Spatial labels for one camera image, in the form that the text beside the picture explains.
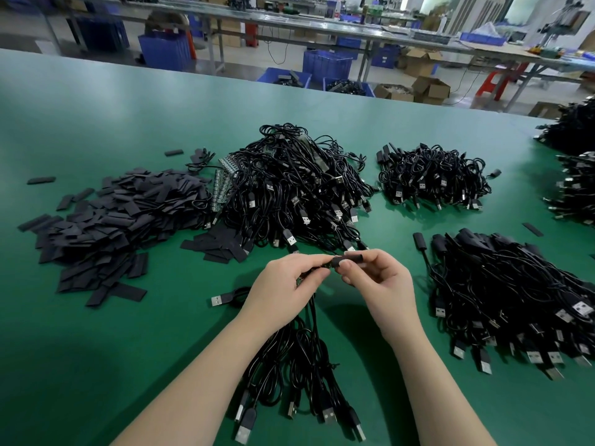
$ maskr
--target green table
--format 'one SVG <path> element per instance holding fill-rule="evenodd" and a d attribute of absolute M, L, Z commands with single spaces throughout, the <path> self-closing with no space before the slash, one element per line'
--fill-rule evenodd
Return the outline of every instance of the green table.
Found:
<path fill-rule="evenodd" d="M 57 266 L 39 265 L 35 238 L 16 226 L 53 213 L 64 194 L 97 187 L 106 175 L 137 166 L 182 167 L 188 152 L 206 147 L 224 156 L 259 137 L 263 124 L 293 122 L 316 137 L 330 134 L 368 155 L 362 176 L 377 179 L 376 151 L 386 142 L 410 149 L 419 142 L 468 151 L 502 170 L 484 211 L 446 207 L 406 214 L 382 195 L 361 215 L 364 241 L 398 257 L 416 284 L 421 321 L 471 405 L 501 445 L 590 445 L 595 371 L 566 357 L 566 379 L 550 382 L 534 366 L 491 350 L 493 376 L 470 358 L 449 355 L 449 337 L 429 315 L 424 262 L 412 234 L 500 232 L 539 245 L 546 257 L 592 278 L 593 230 L 552 219 L 544 195 L 555 192 L 555 152 L 533 142 L 542 121 L 486 111 L 376 100 L 195 74 L 124 67 L 0 50 L 0 444 L 103 445 L 236 314 L 208 307 L 213 295 L 249 285 L 264 264 L 284 254 L 256 249 L 244 263 L 204 262 L 179 248 L 191 231 L 150 251 L 149 273 L 135 284 L 149 290 L 141 303 L 111 298 L 99 310 L 87 294 L 54 294 Z M 164 157 L 184 149 L 186 156 Z M 26 186 L 55 175 L 55 183 Z M 531 222 L 537 238 L 521 223 Z M 301 246 L 307 253 L 312 247 Z M 336 377 L 357 410 L 369 445 L 415 444 L 417 433 L 396 360 L 358 294 L 336 275 L 317 304 L 320 334 Z M 250 444 L 353 444 L 338 425 L 309 414 L 281 416 L 287 403 L 260 408 Z M 234 444 L 223 421 L 217 445 Z"/>

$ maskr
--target person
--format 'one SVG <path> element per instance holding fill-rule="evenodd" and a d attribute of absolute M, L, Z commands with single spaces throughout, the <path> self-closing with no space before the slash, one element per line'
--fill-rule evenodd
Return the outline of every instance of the person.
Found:
<path fill-rule="evenodd" d="M 361 292 L 398 360 L 422 446 L 496 443 L 430 344 L 405 266 L 382 250 L 337 272 Z M 115 446 L 211 445 L 243 372 L 264 342 L 290 322 L 329 276 L 329 255 L 291 254 L 257 277 L 239 314 L 114 441 Z M 296 279 L 313 270 L 299 286 Z"/>

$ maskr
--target factory floor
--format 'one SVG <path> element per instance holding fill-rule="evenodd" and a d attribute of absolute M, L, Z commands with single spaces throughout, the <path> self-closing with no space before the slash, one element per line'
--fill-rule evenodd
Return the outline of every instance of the factory floor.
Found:
<path fill-rule="evenodd" d="M 143 34 L 144 25 L 138 22 L 125 21 L 127 35 L 130 41 L 130 49 L 121 54 L 105 53 L 82 53 L 70 32 L 68 24 L 63 16 L 55 15 L 49 18 L 56 36 L 60 42 L 64 56 L 81 59 L 99 60 L 102 62 L 120 63 L 126 65 L 138 65 L 134 58 L 140 54 L 138 36 Z M 289 30 L 265 27 L 264 34 L 288 37 Z M 195 71 L 200 74 L 208 74 L 209 53 L 205 42 L 195 39 L 197 44 L 197 63 Z M 0 47 L 31 51 L 34 53 L 55 54 L 55 48 L 50 42 L 49 31 L 45 20 L 41 16 L 24 15 L 10 10 L 0 9 Z M 252 47 L 225 47 L 224 59 L 226 71 L 222 77 L 240 78 L 243 80 L 256 80 L 267 67 L 302 70 L 302 59 L 305 47 L 275 43 L 266 44 L 260 41 L 259 46 Z M 219 56 L 218 47 L 215 47 L 215 59 Z M 361 65 L 361 55 L 354 60 L 351 66 L 351 78 L 356 78 Z M 499 111 L 506 105 L 516 92 L 517 85 L 509 84 L 502 100 L 492 102 L 487 106 L 487 93 L 482 97 L 475 97 L 475 92 L 486 79 L 489 71 L 461 68 L 438 68 L 435 76 L 450 85 L 452 91 L 450 98 L 445 100 L 444 105 L 464 109 L 488 109 Z M 411 86 L 415 81 L 414 77 L 404 74 L 398 69 L 387 69 L 370 67 L 368 82 L 370 83 L 391 83 Z M 522 93 L 521 97 L 514 104 L 511 113 L 527 115 L 533 105 L 537 102 L 553 102 L 566 104 L 569 102 L 580 102 L 591 93 L 580 89 L 578 84 L 569 82 L 549 82 L 544 86 L 539 80 L 533 80 Z"/>

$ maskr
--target hand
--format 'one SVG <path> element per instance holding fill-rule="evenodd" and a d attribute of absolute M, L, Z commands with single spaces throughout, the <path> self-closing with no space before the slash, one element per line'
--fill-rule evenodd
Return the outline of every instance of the hand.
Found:
<path fill-rule="evenodd" d="M 269 262 L 252 285 L 238 317 L 254 328 L 264 329 L 267 336 L 272 335 L 302 311 L 312 294 L 330 275 L 330 270 L 320 268 L 312 271 L 299 286 L 296 285 L 298 277 L 330 262 L 332 258 L 331 255 L 292 253 Z"/>
<path fill-rule="evenodd" d="M 364 262 L 358 265 L 342 260 L 337 272 L 344 282 L 362 293 L 384 339 L 391 343 L 406 334 L 419 332 L 421 323 L 409 270 L 383 250 L 346 254 L 361 254 Z"/>

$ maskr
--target right hand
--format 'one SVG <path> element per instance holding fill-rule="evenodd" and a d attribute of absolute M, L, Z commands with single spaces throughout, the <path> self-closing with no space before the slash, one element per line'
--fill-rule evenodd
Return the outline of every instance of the right hand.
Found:
<path fill-rule="evenodd" d="M 358 265 L 342 260 L 336 270 L 346 284 L 362 293 L 384 339 L 398 341 L 419 332 L 421 323 L 409 270 L 383 250 L 348 251 L 346 254 L 361 254 L 364 262 Z"/>

